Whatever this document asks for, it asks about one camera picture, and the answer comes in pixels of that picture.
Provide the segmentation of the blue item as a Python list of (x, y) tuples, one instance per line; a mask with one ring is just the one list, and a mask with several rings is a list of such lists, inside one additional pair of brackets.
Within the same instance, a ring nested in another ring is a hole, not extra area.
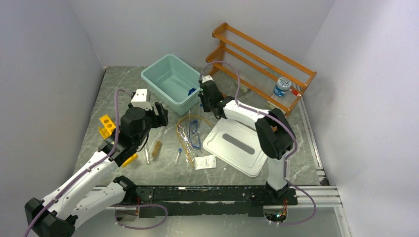
[(188, 91), (188, 96), (190, 96), (191, 94), (193, 94), (195, 91), (196, 91), (196, 88), (191, 88), (191, 89)]

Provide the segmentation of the blue capped tube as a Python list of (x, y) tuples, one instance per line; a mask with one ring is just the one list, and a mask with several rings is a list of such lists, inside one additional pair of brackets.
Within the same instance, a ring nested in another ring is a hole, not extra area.
[(178, 149), (178, 152), (177, 152), (177, 154), (176, 154), (175, 162), (174, 162), (174, 166), (175, 166), (175, 167), (178, 165), (178, 162), (179, 162), (179, 158), (180, 158), (181, 152), (182, 152), (182, 149), (181, 149), (181, 148), (179, 148), (179, 149)]

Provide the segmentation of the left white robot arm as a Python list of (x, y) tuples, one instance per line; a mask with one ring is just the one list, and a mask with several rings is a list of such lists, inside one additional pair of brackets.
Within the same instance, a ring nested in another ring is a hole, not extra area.
[(139, 200), (136, 185), (125, 176), (117, 177), (104, 191), (88, 193), (146, 144), (152, 128), (168, 125), (168, 110), (159, 102), (150, 110), (131, 105), (115, 125), (111, 135), (69, 180), (44, 198), (32, 198), (25, 204), (25, 236), (34, 231), (40, 237), (70, 237), (103, 209)]

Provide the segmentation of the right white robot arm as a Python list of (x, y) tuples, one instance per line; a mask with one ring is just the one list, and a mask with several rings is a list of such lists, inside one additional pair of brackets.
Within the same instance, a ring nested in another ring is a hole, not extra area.
[(199, 98), (206, 113), (217, 119), (233, 119), (256, 130), (259, 145), (268, 156), (267, 199), (279, 204), (286, 197), (287, 161), (297, 151), (297, 141), (289, 122), (280, 109), (263, 110), (223, 96), (212, 78), (199, 79)]

